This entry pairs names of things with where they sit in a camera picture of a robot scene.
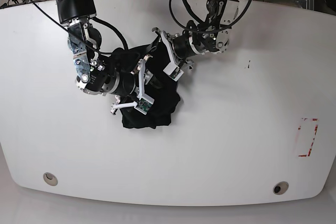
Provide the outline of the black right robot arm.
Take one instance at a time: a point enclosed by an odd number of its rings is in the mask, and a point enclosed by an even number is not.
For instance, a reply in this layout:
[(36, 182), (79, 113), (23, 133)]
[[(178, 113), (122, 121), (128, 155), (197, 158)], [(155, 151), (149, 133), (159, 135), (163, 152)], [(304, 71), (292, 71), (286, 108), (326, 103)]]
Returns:
[[(59, 27), (68, 33), (68, 47), (73, 54), (76, 85), (86, 94), (115, 95), (111, 112), (133, 108), (147, 114), (154, 99), (145, 93), (150, 81), (146, 61), (150, 55), (140, 49), (129, 49), (123, 35), (109, 23), (96, 17), (93, 0), (56, 0)], [(90, 21), (114, 31), (123, 47), (114, 52), (100, 50), (102, 38)]]

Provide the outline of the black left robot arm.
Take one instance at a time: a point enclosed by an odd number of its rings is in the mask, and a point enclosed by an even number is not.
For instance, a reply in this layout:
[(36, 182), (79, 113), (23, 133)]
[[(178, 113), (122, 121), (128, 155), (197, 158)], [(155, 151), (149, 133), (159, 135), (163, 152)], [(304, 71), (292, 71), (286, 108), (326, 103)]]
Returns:
[(229, 44), (229, 33), (247, 12), (252, 0), (248, 0), (243, 11), (239, 11), (239, 0), (207, 0), (208, 11), (205, 19), (198, 17), (187, 0), (182, 3), (191, 16), (186, 25), (177, 19), (174, 21), (183, 29), (182, 34), (169, 34), (158, 28), (153, 31), (160, 37), (167, 48), (169, 62), (164, 72), (173, 80), (183, 74), (183, 67), (191, 67), (190, 57), (211, 52), (224, 52)]

